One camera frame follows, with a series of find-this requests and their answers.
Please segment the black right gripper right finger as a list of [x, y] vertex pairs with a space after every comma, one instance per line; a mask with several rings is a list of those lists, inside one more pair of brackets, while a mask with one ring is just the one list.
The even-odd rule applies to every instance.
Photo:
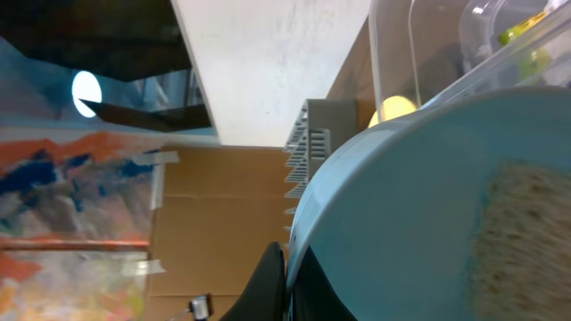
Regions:
[[356, 321], [336, 295], [311, 247], [295, 279], [291, 316], [293, 321]]

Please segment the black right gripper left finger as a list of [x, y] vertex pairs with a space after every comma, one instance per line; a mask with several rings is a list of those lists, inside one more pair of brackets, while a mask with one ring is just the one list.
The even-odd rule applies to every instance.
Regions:
[[284, 254], [268, 245], [236, 303], [219, 321], [282, 321], [286, 294]]

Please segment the light blue bowl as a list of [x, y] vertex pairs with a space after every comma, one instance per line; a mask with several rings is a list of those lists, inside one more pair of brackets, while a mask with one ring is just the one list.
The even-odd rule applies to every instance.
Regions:
[[525, 86], [383, 122], [337, 149], [294, 214], [286, 287], [316, 256], [359, 320], [469, 320], [470, 237], [504, 160], [570, 166], [570, 93]]

